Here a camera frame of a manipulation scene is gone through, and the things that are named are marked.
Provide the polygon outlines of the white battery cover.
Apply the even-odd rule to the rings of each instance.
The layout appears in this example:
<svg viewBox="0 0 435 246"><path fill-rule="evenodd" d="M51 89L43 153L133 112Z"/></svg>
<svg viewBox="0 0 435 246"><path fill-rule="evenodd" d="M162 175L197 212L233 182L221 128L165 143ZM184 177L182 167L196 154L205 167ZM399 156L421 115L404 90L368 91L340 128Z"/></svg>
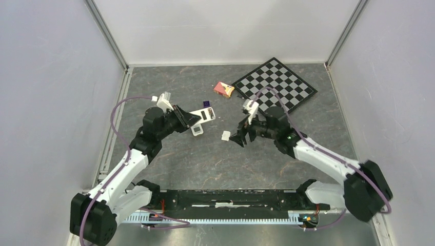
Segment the white battery cover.
<svg viewBox="0 0 435 246"><path fill-rule="evenodd" d="M221 135L221 140L223 140L223 141L229 141L230 136L231 136L231 132L230 131L223 131L223 133Z"/></svg>

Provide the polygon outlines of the red and white remote control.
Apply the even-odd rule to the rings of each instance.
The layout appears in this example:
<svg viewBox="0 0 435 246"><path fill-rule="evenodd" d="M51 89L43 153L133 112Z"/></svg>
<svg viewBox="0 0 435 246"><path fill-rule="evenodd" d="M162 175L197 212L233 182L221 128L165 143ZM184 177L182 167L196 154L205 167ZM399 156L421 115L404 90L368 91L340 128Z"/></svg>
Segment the red and white remote control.
<svg viewBox="0 0 435 246"><path fill-rule="evenodd" d="M190 113L200 118L200 120L196 122L196 125L203 124L216 119L216 114L214 112L213 107L207 107L207 108L191 111Z"/></svg>

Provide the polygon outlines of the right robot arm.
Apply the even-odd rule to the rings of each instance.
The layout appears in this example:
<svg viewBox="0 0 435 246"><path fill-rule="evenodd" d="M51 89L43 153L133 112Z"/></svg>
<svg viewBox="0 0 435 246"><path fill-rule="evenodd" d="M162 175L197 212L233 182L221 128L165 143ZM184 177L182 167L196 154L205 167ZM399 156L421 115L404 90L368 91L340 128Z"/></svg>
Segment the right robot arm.
<svg viewBox="0 0 435 246"><path fill-rule="evenodd" d="M258 108L257 103L247 101L243 106L246 117L239 122L230 141L245 147L248 141L258 137L271 139L281 153L312 165L336 181L330 184L309 180L302 184L296 195L300 208L327 204L345 209L363 222L370 221L377 213L391 212L393 193L377 163L349 159L323 148L293 127L280 107L269 108L264 120L259 119Z"/></svg>

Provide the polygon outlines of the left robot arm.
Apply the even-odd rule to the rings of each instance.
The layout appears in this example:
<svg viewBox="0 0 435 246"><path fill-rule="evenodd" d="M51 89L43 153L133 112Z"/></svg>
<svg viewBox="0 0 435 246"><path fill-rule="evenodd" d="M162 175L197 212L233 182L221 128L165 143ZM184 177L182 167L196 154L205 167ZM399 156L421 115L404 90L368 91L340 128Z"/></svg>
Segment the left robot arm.
<svg viewBox="0 0 435 246"><path fill-rule="evenodd" d="M149 182L139 182L124 194L132 180L144 170L162 148L162 140L173 132L183 133L202 120L174 105L171 109L151 107L142 126L117 166L86 195L78 193L71 201L70 232L84 242L107 245L116 229L141 207L157 208L161 195Z"/></svg>

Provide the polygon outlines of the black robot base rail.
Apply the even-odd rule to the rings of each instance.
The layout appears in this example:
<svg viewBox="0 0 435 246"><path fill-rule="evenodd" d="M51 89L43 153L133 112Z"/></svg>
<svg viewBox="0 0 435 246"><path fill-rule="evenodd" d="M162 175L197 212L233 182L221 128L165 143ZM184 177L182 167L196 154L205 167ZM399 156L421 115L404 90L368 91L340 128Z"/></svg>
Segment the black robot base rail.
<svg viewBox="0 0 435 246"><path fill-rule="evenodd" d="M302 192L282 189L160 190L144 210L124 223L144 226L190 224L283 224L303 225L329 211L331 206L310 201Z"/></svg>

